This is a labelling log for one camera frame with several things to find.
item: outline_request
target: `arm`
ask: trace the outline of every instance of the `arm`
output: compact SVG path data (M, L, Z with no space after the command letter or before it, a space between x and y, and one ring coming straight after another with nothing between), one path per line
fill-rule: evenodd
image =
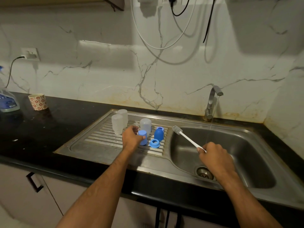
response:
M207 143L203 148L207 150L207 153L197 148L199 157L227 192L240 226L242 228L282 228L243 185L227 150L213 142Z
M137 126L123 132L123 150L109 168L77 199L57 228L112 226L129 158L144 139Z

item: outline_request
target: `white cable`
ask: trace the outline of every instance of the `white cable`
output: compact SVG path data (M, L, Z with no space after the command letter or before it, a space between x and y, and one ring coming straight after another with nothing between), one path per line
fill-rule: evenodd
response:
M145 39L143 39L142 35L139 33L139 30L138 30L137 25L136 25L135 17L134 17L133 0L130 0L130 1L131 1L132 16L133 16L134 24L135 24L136 30L137 30L137 32L138 32L138 35L139 35L139 37L144 41L144 43L145 43L146 45L150 46L150 47L153 48L153 49L168 49L169 47L173 46L176 42L178 42L178 40L183 36L183 34L185 33L186 29L188 28L188 25L189 25L189 23L190 23L190 21L191 21L192 15L193 15L193 13L194 13L194 8L195 8L195 5L196 5L196 0L195 0L194 6L193 6L193 9L192 9L192 13L191 13L190 18L189 18L189 20L188 20L188 23L187 23L187 25L186 25L184 31L183 31L183 32L181 33L181 35L177 38L177 40L176 40L175 42L173 42L171 45L168 45L168 46L166 46L166 47L163 47L163 48L156 48L156 47L154 47L154 46L151 46L149 43L147 43L147 42L145 41Z

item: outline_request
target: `black cabinet handle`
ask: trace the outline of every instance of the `black cabinet handle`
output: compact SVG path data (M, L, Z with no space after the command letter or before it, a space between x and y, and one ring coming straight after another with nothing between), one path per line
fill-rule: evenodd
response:
M43 185L37 187L35 182L32 180L32 176L34 175L35 173L34 172L30 172L26 178L27 180L29 181L29 183L32 185L32 187L34 188L34 190L38 193L42 188L43 188Z

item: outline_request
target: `floral mug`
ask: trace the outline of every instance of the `floral mug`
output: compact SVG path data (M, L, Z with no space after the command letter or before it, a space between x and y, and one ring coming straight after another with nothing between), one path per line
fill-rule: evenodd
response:
M34 110L43 110L48 108L44 94L31 94L28 97Z

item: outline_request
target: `white brush handle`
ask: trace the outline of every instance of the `white brush handle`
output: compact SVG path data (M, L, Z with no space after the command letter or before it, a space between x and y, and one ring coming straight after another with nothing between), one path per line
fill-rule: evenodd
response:
M207 153L207 151L203 147L196 144L194 141L192 141L190 138L188 138L186 135L184 135L183 132L179 132L179 134L183 135L184 138L186 138L188 141L190 141L196 148L199 147L199 148L203 149L205 151L205 153Z

